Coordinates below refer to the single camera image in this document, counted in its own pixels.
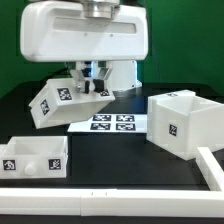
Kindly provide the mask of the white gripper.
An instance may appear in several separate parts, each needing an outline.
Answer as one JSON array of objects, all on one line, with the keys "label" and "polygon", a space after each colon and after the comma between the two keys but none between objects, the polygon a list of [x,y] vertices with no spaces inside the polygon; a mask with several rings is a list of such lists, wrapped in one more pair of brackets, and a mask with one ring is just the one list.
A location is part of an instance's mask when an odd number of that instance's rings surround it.
[{"label": "white gripper", "polygon": [[[69,1],[39,1],[25,7],[21,17],[20,50],[29,61],[143,60],[148,53],[146,10],[122,5],[113,19],[88,18],[84,5]],[[103,92],[111,68],[101,68],[94,91]],[[78,93],[89,93],[81,70],[71,70]]]}]

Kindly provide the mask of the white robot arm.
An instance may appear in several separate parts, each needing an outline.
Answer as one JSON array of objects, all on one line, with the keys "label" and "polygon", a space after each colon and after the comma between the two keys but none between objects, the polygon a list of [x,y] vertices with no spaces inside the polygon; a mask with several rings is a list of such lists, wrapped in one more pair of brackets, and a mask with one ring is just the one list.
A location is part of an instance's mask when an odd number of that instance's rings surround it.
[{"label": "white robot arm", "polygon": [[137,86],[136,62],[148,54],[146,9],[120,0],[29,0],[20,50],[34,62],[105,61],[114,91]]}]

